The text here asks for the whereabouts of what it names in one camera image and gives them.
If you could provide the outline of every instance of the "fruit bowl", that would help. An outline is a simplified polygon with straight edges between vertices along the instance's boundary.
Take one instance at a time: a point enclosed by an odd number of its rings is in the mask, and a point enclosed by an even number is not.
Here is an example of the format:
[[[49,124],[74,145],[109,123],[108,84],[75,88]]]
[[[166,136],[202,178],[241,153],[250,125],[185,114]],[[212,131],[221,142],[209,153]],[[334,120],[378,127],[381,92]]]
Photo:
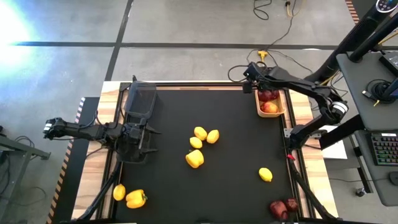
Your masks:
[[[265,113],[263,112],[260,107],[264,103],[263,101],[259,100],[259,95],[258,95],[258,90],[254,92],[254,95],[256,96],[256,107],[257,107],[257,114],[262,117],[262,118],[276,118],[279,115],[285,113],[286,109],[283,107],[282,101],[280,100],[280,97],[277,99],[271,100],[269,102],[275,104],[278,106],[278,111],[276,113]]]

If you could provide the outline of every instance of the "gray floor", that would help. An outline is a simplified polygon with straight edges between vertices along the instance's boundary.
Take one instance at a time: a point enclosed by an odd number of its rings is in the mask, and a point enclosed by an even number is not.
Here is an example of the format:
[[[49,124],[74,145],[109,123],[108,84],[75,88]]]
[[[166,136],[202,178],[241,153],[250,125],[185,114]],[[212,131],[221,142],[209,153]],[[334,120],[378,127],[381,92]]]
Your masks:
[[[0,26],[5,42],[114,42],[127,0],[1,1]],[[135,0],[124,42],[269,44],[287,29],[284,1],[274,0],[265,10],[269,21],[252,13],[252,1],[241,0]],[[308,0],[294,19],[290,34],[278,44],[336,45],[354,26],[344,0]],[[31,186],[45,189],[48,197],[31,207],[11,206],[6,220],[43,223],[65,154],[66,142],[43,139],[46,119],[73,120],[84,96],[99,96],[112,47],[5,47],[0,43],[0,124],[10,138],[29,136],[38,148],[52,152],[48,161],[34,160],[24,177],[21,194],[29,202],[40,198]],[[280,50],[311,70],[329,56],[327,50]],[[246,49],[122,48],[112,80],[226,80],[226,72],[245,64]],[[277,52],[279,66],[297,77],[310,72]],[[251,60],[259,60],[256,54]],[[268,65],[274,65],[270,57]],[[232,77],[241,78],[242,70]],[[342,79],[336,87],[347,89]],[[354,116],[352,98],[345,119]],[[352,170],[331,171],[331,177],[356,180]],[[337,209],[347,220],[394,223],[398,208],[381,205],[376,194],[357,198],[356,184],[331,181]]]

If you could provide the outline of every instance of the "wooden table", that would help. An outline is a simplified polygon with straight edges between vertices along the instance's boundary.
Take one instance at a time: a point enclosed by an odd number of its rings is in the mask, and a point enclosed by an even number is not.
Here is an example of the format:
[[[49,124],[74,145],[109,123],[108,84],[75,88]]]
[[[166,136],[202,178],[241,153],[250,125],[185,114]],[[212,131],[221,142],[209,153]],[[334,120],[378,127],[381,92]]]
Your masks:
[[[102,122],[112,122],[114,119],[116,102],[119,94],[119,86],[121,82],[104,82],[103,89],[101,92],[101,98],[99,99],[98,105],[98,117]],[[224,86],[224,87],[158,87],[158,89],[163,90],[237,90],[241,89],[238,86]],[[285,96],[281,96],[284,105],[286,105]],[[294,116],[296,124],[306,124],[313,119],[310,104],[308,98],[305,95],[297,93],[295,91],[290,91],[290,98],[294,108]],[[291,127],[289,114],[285,113],[285,119],[287,127]],[[319,147],[319,142],[314,139],[308,140],[307,144],[315,147]],[[97,142],[91,142],[88,147],[88,152],[90,153],[100,147]],[[312,192],[317,196],[322,205],[335,217],[338,216],[336,205],[333,198],[333,193],[331,191],[328,174],[326,171],[325,163],[323,161],[323,155],[321,150],[312,149],[310,147],[302,148],[303,157],[305,161],[305,167],[307,170],[308,181],[310,183],[310,188]],[[101,188],[101,181],[103,178],[105,160],[106,160],[107,150],[103,150],[93,154],[85,161],[83,168],[83,173],[81,176],[81,182],[78,189],[78,194],[75,202],[75,207],[73,209],[72,218],[78,218],[90,203],[94,200],[97,193]],[[106,202],[109,201],[111,192],[107,194]],[[305,216],[308,216],[308,208],[305,203],[305,195],[300,189],[300,198],[303,205],[303,212]],[[109,208],[109,204],[105,203],[104,211]]]

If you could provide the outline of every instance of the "keyboard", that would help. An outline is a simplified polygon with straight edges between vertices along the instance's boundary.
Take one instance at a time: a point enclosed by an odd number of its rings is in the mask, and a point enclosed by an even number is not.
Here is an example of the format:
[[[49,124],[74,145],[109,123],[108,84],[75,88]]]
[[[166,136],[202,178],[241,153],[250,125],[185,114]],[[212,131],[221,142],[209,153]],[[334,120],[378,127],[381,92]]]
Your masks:
[[[377,166],[398,166],[398,135],[371,133],[373,159]]]

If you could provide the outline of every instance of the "white paper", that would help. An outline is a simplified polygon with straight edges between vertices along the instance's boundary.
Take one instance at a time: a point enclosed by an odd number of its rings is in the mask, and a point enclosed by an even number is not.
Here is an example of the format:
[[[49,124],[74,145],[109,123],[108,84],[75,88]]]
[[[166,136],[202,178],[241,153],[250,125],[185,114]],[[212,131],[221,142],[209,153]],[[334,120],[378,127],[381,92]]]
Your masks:
[[[327,132],[332,131],[337,126],[325,125],[320,130],[326,130]],[[343,140],[334,143],[333,145],[322,150],[324,159],[347,159],[346,149],[344,148]]]

